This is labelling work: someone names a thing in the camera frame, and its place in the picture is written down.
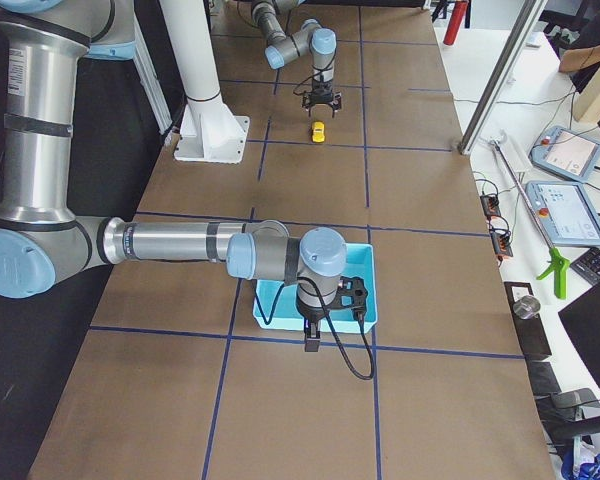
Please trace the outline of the orange black connector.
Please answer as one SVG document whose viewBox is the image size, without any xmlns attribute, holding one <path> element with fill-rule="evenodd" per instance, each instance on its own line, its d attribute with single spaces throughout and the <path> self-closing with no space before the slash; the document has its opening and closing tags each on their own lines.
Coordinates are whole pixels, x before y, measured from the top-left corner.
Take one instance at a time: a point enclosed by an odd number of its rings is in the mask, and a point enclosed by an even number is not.
<svg viewBox="0 0 600 480">
<path fill-rule="evenodd" d="M 497 195 L 481 195 L 480 202 L 486 218 L 501 215 L 501 210 L 499 207 L 500 201 Z"/>
<path fill-rule="evenodd" d="M 494 253 L 499 260 L 513 257 L 509 230 L 491 229 L 490 238 Z"/>
</svg>

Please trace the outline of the upper teach pendant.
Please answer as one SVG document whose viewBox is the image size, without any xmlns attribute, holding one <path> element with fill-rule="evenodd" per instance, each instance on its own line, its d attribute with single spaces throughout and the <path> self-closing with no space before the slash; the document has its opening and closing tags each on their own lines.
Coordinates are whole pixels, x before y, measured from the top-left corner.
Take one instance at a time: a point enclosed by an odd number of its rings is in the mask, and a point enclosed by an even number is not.
<svg viewBox="0 0 600 480">
<path fill-rule="evenodd" d="M 529 157 L 534 166 L 548 173 L 584 183 L 600 158 L 600 141 L 554 126 L 540 135 Z"/>
</svg>

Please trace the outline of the silver metal cup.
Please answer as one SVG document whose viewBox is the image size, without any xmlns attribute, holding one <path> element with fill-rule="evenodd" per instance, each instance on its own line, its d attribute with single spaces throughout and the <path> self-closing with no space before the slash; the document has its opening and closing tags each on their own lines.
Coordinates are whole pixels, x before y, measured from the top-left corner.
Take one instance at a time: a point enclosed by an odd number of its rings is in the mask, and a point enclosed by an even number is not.
<svg viewBox="0 0 600 480">
<path fill-rule="evenodd" d="M 512 304 L 513 314 L 522 320 L 528 320 L 539 314 L 541 303 L 533 295 L 524 295 Z"/>
</svg>

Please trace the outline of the yellow beetle toy car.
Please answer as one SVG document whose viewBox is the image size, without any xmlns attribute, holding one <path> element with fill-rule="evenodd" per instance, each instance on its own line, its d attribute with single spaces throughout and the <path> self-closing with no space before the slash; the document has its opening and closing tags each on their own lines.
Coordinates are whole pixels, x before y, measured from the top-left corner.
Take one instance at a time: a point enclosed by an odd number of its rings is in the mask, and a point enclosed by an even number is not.
<svg viewBox="0 0 600 480">
<path fill-rule="evenodd" d="M 326 140 L 325 124 L 322 121 L 314 121 L 311 124 L 311 141 L 321 144 Z"/>
</svg>

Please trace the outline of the black keypad calculator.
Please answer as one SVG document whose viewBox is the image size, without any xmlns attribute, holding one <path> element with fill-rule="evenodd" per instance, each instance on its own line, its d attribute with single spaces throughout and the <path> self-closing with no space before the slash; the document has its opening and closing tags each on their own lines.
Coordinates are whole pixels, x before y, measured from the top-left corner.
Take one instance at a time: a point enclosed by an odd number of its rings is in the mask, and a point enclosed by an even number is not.
<svg viewBox="0 0 600 480">
<path fill-rule="evenodd" d="M 600 249 L 591 247 L 571 262 L 570 268 L 591 286 L 600 283 Z"/>
</svg>

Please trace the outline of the aluminium frame post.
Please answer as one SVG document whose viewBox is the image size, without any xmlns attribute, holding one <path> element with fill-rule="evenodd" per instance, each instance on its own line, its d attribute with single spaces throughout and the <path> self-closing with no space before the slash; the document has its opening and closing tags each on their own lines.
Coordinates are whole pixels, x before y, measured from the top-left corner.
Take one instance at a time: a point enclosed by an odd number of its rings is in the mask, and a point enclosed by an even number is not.
<svg viewBox="0 0 600 480">
<path fill-rule="evenodd" d="M 469 156 L 477 144 L 480 134 L 499 99 L 505 81 L 513 71 L 526 40 L 538 22 L 546 4 L 547 0 L 527 0 L 521 7 L 485 90 L 478 101 L 476 110 L 458 144 L 458 151 L 462 155 Z"/>
</svg>

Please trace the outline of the cardboard box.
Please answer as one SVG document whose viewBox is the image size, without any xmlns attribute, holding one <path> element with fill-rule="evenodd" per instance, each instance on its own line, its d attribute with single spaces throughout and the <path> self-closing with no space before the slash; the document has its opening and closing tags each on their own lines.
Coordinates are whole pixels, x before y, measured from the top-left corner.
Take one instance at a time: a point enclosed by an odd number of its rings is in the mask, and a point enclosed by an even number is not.
<svg viewBox="0 0 600 480">
<path fill-rule="evenodd" d="M 567 50 L 561 57 L 558 71 L 572 73 L 600 63 L 600 45 Z"/>
</svg>

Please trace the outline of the light blue plastic bin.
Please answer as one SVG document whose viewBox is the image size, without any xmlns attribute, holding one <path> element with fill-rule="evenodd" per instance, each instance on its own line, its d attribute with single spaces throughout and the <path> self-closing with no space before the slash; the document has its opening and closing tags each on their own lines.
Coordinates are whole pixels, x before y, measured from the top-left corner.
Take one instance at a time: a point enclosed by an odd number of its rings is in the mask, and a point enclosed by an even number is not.
<svg viewBox="0 0 600 480">
<path fill-rule="evenodd" d="M 374 252 L 370 244 L 347 243 L 347 260 L 343 276 L 359 278 L 360 283 L 346 282 L 352 294 L 344 296 L 344 309 L 330 309 L 330 318 L 337 333 L 358 334 L 359 323 L 354 317 L 353 305 L 365 300 L 364 333 L 377 323 L 377 302 L 375 290 Z M 252 314 L 263 329 L 302 331 L 304 317 L 296 309 L 297 285 L 284 286 L 281 281 L 258 280 L 257 299 L 253 302 Z"/>
</svg>

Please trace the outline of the lower orange black connector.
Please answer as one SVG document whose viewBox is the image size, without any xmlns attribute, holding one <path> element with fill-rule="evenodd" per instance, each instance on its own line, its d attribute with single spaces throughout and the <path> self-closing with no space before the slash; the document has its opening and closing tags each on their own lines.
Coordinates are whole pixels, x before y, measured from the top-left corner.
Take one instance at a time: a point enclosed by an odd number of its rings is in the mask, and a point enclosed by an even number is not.
<svg viewBox="0 0 600 480">
<path fill-rule="evenodd" d="M 490 238 L 494 253 L 499 260 L 513 257 L 509 230 L 491 229 Z"/>
</svg>

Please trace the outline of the lower teach pendant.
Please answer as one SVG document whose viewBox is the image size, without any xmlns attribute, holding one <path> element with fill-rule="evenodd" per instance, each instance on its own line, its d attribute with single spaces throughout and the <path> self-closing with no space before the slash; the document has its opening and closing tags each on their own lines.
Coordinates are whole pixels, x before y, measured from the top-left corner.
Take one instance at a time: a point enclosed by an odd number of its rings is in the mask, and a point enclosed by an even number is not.
<svg viewBox="0 0 600 480">
<path fill-rule="evenodd" d="M 536 180 L 525 191 L 556 246 L 600 247 L 600 217 L 581 183 Z"/>
</svg>

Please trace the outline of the upper orange black connector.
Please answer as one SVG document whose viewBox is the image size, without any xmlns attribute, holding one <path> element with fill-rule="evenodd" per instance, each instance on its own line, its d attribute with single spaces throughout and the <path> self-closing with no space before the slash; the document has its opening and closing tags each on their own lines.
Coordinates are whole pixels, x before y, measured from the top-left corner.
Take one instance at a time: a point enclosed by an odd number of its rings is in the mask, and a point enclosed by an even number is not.
<svg viewBox="0 0 600 480">
<path fill-rule="evenodd" d="M 481 195 L 480 202 L 486 218 L 501 215 L 501 210 L 499 207 L 500 201 L 497 195 Z"/>
</svg>

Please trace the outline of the teach pendant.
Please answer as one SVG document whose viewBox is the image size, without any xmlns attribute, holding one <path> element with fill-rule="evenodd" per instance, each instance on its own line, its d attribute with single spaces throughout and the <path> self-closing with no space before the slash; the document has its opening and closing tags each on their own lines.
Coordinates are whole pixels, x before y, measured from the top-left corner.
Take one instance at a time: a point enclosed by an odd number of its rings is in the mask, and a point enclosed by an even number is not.
<svg viewBox="0 0 600 480">
<path fill-rule="evenodd" d="M 556 246 L 600 247 L 600 217 L 581 183 L 536 180 L 525 191 Z"/>
<path fill-rule="evenodd" d="M 600 158 L 600 141 L 554 126 L 540 135 L 529 157 L 534 166 L 548 173 L 584 183 Z"/>
</svg>

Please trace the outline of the red fire extinguisher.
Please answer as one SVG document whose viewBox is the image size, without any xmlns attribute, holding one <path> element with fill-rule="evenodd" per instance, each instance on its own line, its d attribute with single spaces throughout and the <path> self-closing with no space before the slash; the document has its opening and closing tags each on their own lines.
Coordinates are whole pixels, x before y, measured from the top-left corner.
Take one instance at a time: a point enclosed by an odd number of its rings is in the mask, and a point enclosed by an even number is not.
<svg viewBox="0 0 600 480">
<path fill-rule="evenodd" d="M 458 36 L 458 32 L 463 24 L 464 17 L 468 10 L 468 0 L 458 0 L 454 2 L 451 18 L 448 22 L 446 33 L 443 39 L 443 44 L 452 46 Z"/>
</svg>

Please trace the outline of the black box on table edge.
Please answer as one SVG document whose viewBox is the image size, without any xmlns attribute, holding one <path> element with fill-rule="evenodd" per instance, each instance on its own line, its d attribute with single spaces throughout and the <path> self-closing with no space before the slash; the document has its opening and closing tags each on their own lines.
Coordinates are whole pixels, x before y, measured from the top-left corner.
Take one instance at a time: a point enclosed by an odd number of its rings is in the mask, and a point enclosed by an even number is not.
<svg viewBox="0 0 600 480">
<path fill-rule="evenodd" d="M 532 361 L 548 359 L 552 355 L 552 352 L 540 315 L 538 314 L 528 320 L 522 320 L 517 318 L 512 311 L 512 304 L 515 300 L 524 295 L 533 295 L 535 297 L 531 285 L 524 282 L 505 281 L 504 288 L 522 353 L 528 360 Z"/>
</svg>

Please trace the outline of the green handled reacher tool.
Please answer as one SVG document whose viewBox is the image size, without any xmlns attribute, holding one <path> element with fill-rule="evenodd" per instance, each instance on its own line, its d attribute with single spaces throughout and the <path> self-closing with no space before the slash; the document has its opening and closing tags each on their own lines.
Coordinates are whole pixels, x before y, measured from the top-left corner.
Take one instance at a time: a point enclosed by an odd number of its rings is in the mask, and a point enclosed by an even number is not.
<svg viewBox="0 0 600 480">
<path fill-rule="evenodd" d="M 545 231 L 542 226 L 539 217 L 534 209 L 531 200 L 526 194 L 522 183 L 519 181 L 517 174 L 514 172 L 512 166 L 504 155 L 504 152 L 500 146 L 500 143 L 497 140 L 491 140 L 489 142 L 494 152 L 497 156 L 502 160 L 505 171 L 509 174 L 514 182 L 514 186 L 518 190 L 521 198 L 523 200 L 524 206 L 528 215 L 530 216 L 533 224 L 536 227 L 536 230 L 539 232 L 541 237 L 543 238 L 544 243 L 547 246 L 550 260 L 546 269 L 539 274 L 536 279 L 543 280 L 548 277 L 550 274 L 553 275 L 553 290 L 556 298 L 560 300 L 565 300 L 567 298 L 567 271 L 570 266 L 570 261 L 565 258 L 554 244 L 554 242 L 550 239 L 548 233 Z"/>
</svg>

